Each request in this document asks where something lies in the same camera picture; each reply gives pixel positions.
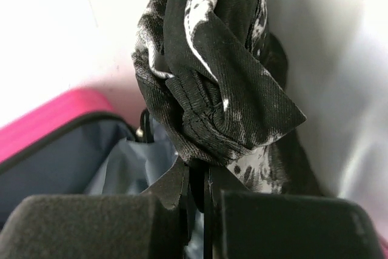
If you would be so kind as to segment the black white patterned garment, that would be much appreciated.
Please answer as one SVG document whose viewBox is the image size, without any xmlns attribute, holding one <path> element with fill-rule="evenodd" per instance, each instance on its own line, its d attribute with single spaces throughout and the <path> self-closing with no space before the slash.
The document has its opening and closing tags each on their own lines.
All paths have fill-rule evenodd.
<svg viewBox="0 0 388 259">
<path fill-rule="evenodd" d="M 149 0 L 132 59 L 147 108 L 188 165 L 226 166 L 254 192 L 321 194 L 267 0 Z"/>
</svg>

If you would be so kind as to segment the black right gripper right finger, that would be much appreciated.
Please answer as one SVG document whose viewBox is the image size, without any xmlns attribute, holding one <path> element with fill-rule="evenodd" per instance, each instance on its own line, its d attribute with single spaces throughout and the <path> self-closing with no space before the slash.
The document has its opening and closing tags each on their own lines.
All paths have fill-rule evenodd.
<svg viewBox="0 0 388 259">
<path fill-rule="evenodd" d="M 383 258 L 357 204 L 248 191 L 226 169 L 204 174 L 205 258 Z"/>
</svg>

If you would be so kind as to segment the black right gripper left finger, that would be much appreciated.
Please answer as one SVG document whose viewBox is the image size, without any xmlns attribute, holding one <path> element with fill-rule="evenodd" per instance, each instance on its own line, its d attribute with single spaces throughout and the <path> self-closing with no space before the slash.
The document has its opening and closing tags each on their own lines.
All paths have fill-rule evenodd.
<svg viewBox="0 0 388 259">
<path fill-rule="evenodd" d="M 2 258 L 182 258 L 189 170 L 180 160 L 139 195 L 35 195 L 1 231 Z"/>
</svg>

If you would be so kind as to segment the pink teal open suitcase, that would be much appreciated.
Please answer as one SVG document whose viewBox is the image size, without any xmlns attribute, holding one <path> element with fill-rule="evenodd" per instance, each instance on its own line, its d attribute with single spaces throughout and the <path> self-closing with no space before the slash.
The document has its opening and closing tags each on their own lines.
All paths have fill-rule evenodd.
<svg viewBox="0 0 388 259">
<path fill-rule="evenodd" d="M 1 130 L 1 231 L 35 195 L 139 195 L 178 153 L 148 112 L 130 127 L 91 89 L 63 93 Z M 199 219 L 188 188 L 189 241 L 182 258 L 198 258 Z"/>
</svg>

